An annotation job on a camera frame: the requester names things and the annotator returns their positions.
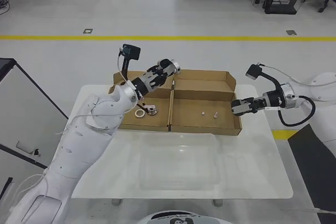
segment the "floor marking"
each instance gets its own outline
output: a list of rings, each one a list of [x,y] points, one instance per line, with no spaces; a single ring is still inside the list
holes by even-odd
[[[0,40],[76,41],[258,41],[258,42],[336,42],[336,36],[25,36],[0,35]]]
[[[297,132],[298,130],[272,130],[275,140],[288,140]]]

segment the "cardboard tray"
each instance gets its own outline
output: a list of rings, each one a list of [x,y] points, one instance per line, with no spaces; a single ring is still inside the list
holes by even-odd
[[[171,131],[237,136],[242,126],[231,112],[235,86],[229,72],[182,70],[174,77]]]
[[[143,74],[129,71],[128,78],[133,80]],[[114,74],[115,85],[121,82],[120,74]],[[125,115],[120,128],[237,136],[242,126],[240,118],[231,112],[231,101],[236,99],[235,86],[236,81],[229,72],[182,70],[144,97],[147,105],[157,106],[155,116],[146,114],[136,118],[134,113],[139,109],[136,106]]]

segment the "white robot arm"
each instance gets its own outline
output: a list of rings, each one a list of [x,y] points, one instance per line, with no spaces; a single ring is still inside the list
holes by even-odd
[[[127,79],[128,61],[137,60],[140,48],[123,45],[125,82],[104,96],[89,96],[64,132],[60,150],[45,170],[41,181],[12,208],[7,224],[63,223],[67,205],[78,181],[106,150],[124,114],[145,94],[163,85],[169,76],[180,73],[173,60],[163,59],[147,73]]]
[[[276,89],[258,98],[251,97],[233,101],[232,112],[241,116],[245,113],[256,113],[268,106],[282,109],[300,107],[306,114],[304,120],[295,124],[287,124],[279,110],[278,115],[281,122],[285,126],[294,127],[309,121],[315,135],[336,158],[336,73],[325,72],[312,77],[305,83],[290,77],[289,82],[280,85],[276,79],[262,72],[262,67],[268,66],[252,64],[246,76],[252,79],[262,76],[272,81]]]

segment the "clear plastic bin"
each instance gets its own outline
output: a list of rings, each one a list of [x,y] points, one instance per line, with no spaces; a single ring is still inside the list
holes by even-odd
[[[218,143],[212,134],[145,133],[139,186],[149,190],[209,190],[219,182]]]

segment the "gray floor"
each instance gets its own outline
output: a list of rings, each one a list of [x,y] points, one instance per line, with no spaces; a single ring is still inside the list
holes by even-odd
[[[234,224],[320,223],[316,214],[296,210],[313,208],[313,205],[288,142],[276,143],[294,191],[291,199],[224,200],[220,208],[211,200],[125,199],[115,207],[109,199],[73,199],[66,223],[135,223],[148,214],[170,209],[217,217]]]

